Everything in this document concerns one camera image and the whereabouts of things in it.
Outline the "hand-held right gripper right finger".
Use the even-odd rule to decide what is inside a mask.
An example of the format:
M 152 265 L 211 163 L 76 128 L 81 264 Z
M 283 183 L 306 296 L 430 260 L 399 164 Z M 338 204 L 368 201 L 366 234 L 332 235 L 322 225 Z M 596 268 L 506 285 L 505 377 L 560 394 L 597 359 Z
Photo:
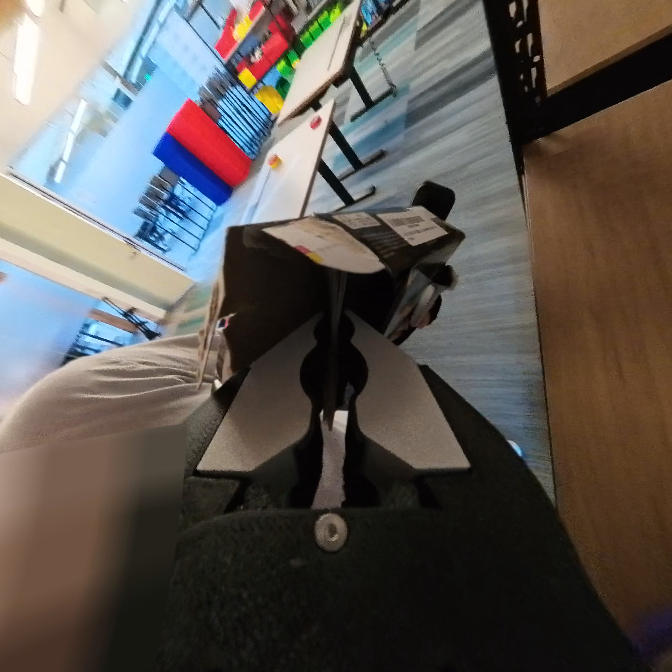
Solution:
M 403 350 L 348 310 L 352 345 L 363 356 L 366 381 L 356 394 L 357 424 L 382 458 L 412 473 L 464 472 L 470 463 L 419 366 Z

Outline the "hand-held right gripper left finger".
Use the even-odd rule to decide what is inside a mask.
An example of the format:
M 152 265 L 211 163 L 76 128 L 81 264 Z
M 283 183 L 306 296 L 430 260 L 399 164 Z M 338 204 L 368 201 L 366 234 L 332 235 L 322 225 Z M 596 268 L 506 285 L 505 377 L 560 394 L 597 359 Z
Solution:
M 316 345 L 315 314 L 254 362 L 200 460 L 199 473 L 253 473 L 305 437 L 313 404 L 300 369 Z

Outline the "small black yellow toy box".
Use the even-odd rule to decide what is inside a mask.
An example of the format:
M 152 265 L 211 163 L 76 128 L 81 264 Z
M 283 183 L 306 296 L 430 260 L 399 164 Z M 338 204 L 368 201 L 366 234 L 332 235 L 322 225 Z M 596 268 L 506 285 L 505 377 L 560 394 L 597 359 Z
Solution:
M 221 321 L 236 372 L 322 315 L 329 362 L 323 416 L 332 428 L 341 315 L 349 310 L 383 335 L 404 321 L 415 326 L 435 295 L 453 284 L 441 274 L 465 237 L 423 206 L 230 227 L 200 334 L 197 381 Z

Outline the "wooden desk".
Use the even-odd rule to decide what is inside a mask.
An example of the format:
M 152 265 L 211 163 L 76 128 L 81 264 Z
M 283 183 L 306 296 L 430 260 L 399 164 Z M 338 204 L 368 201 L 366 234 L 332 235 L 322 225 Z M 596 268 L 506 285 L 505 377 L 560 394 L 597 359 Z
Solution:
M 524 155 L 559 512 L 634 632 L 671 608 L 671 82 Z

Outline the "person's trouser leg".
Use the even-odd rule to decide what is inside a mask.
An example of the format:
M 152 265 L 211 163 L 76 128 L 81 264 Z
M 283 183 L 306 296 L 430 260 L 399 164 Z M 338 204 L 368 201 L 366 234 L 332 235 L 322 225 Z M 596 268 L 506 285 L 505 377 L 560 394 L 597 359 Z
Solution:
M 200 336 L 162 337 L 75 359 L 36 382 L 1 420 L 1 453 L 184 422 L 222 380 L 214 332 L 199 377 Z

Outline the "row of black chairs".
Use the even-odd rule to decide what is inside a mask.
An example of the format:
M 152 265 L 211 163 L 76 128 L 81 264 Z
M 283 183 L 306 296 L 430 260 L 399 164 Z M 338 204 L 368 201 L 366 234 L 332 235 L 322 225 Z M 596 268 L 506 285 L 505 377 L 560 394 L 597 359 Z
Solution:
M 237 78 L 217 69 L 198 90 L 199 107 L 251 160 L 272 133 L 270 111 Z
M 199 251 L 217 206 L 168 167 L 154 174 L 133 214 L 139 221 L 134 238 L 163 256 Z

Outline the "person's dark shoe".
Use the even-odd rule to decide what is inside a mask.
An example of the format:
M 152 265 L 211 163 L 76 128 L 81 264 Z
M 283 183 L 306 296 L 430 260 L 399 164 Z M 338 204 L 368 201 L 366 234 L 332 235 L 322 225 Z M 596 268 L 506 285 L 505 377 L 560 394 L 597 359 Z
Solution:
M 453 189 L 433 181 L 424 181 L 415 191 L 411 207 L 421 207 L 441 221 L 447 221 L 456 202 Z

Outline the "white folding table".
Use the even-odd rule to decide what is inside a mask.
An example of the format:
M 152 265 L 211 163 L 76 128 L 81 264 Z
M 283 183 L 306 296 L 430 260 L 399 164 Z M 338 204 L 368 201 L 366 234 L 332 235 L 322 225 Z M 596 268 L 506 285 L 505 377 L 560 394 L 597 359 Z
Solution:
M 386 151 L 381 149 L 365 159 L 361 158 L 333 121 L 334 110 L 335 100 L 331 100 L 268 150 L 266 156 L 275 153 L 281 158 L 282 164 L 277 169 L 271 169 L 264 157 L 246 210 L 240 217 L 240 224 L 270 223 L 303 217 L 307 214 L 317 175 L 340 199 L 341 206 L 336 211 L 374 196 L 376 188 L 370 186 L 360 196 L 353 197 L 343 182 L 385 158 Z M 318 129 L 311 130 L 309 122 L 316 114 L 322 116 L 323 123 Z M 349 170 L 340 175 L 334 174 L 323 159 L 327 138 L 334 141 L 348 161 Z
M 277 116 L 276 124 L 294 119 L 314 109 L 331 87 L 350 81 L 363 105 L 351 117 L 356 122 L 375 106 L 397 95 L 397 87 L 387 74 L 384 65 L 380 69 L 387 82 L 387 89 L 372 98 L 354 66 L 356 50 L 360 45 L 362 29 L 362 1 L 352 1 L 327 30 L 307 48 L 300 57 L 287 98 Z

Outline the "blue foam block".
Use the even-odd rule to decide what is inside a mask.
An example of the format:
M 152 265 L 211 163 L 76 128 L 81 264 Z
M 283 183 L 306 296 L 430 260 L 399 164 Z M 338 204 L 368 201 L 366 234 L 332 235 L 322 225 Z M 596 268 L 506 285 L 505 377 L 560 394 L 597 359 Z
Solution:
M 194 156 L 182 144 L 165 132 L 153 150 L 153 155 L 164 166 L 184 179 L 216 206 L 225 204 L 232 195 L 232 188 L 213 170 Z

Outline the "red foam block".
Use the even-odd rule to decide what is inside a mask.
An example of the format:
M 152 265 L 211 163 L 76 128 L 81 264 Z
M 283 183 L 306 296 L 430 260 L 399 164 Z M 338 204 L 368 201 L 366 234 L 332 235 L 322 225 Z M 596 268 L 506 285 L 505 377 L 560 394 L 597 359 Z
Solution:
M 194 100 L 183 103 L 167 133 L 229 187 L 248 178 L 251 158 Z

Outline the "black metal rack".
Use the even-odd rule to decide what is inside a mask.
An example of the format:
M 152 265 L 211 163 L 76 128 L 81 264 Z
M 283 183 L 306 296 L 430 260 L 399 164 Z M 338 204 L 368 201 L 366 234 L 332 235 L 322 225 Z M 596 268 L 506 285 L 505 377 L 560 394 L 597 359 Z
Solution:
M 671 34 L 549 96 L 538 1 L 483 1 L 518 176 L 530 143 L 671 80 Z

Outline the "rack of coloured bins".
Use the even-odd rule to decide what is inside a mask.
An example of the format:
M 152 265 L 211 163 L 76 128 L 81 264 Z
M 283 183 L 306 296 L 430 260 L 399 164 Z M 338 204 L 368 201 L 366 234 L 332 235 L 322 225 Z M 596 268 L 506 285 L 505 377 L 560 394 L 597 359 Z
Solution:
M 296 30 L 291 1 L 231 1 L 215 51 L 233 63 L 239 82 L 272 115 L 288 96 L 300 59 L 344 12 L 343 1 L 306 1 Z

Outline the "wooden rack shelf board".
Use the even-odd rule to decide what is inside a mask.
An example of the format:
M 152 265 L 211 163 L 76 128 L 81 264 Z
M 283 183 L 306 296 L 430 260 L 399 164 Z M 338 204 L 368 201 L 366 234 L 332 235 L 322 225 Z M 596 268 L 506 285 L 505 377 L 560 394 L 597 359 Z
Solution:
M 549 96 L 671 33 L 670 1 L 539 1 Z

